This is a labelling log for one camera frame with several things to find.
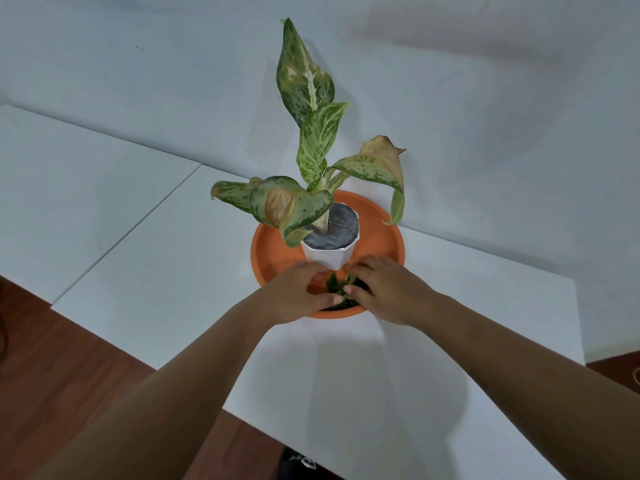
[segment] plant stem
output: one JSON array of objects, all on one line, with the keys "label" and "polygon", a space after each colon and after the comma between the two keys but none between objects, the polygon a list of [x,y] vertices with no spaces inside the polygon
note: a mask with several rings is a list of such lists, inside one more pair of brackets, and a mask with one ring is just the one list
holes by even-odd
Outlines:
[{"label": "plant stem", "polygon": [[320,217],[316,222],[314,222],[314,226],[318,231],[323,234],[329,230],[329,211],[327,210],[322,217]]}]

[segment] white wall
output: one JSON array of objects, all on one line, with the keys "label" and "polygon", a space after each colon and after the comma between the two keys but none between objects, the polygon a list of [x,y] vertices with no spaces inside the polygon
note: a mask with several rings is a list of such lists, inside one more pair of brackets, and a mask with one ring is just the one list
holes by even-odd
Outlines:
[{"label": "white wall", "polygon": [[0,98],[297,177],[286,16],[351,103],[330,161],[389,135],[405,226],[573,278],[588,358],[640,349],[640,0],[0,0]]}]

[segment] forearm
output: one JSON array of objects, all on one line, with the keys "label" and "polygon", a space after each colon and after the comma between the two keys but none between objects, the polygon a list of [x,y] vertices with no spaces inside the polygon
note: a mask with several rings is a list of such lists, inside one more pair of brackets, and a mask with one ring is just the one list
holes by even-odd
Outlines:
[{"label": "forearm", "polygon": [[637,475],[640,396],[449,297],[415,325],[567,478]]},{"label": "forearm", "polygon": [[267,328],[232,308],[33,478],[180,479]]}]

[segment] person's right hand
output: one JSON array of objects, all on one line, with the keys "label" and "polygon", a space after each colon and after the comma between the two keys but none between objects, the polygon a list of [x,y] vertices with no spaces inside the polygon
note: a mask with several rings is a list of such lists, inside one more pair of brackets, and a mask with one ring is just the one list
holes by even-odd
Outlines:
[{"label": "person's right hand", "polygon": [[344,291],[378,318],[398,325],[416,326],[442,296],[391,258],[367,256],[349,272],[368,284],[371,293],[354,285]]}]

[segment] wooden floor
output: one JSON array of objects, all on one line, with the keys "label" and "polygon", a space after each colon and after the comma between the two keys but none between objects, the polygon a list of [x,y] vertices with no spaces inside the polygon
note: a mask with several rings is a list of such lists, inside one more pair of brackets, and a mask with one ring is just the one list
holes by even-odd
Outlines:
[{"label": "wooden floor", "polygon": [[[153,370],[43,300],[2,284],[10,343],[0,364],[0,479],[22,480]],[[633,376],[640,352],[589,367],[640,392]],[[283,448],[223,411],[185,478],[274,479]]]}]

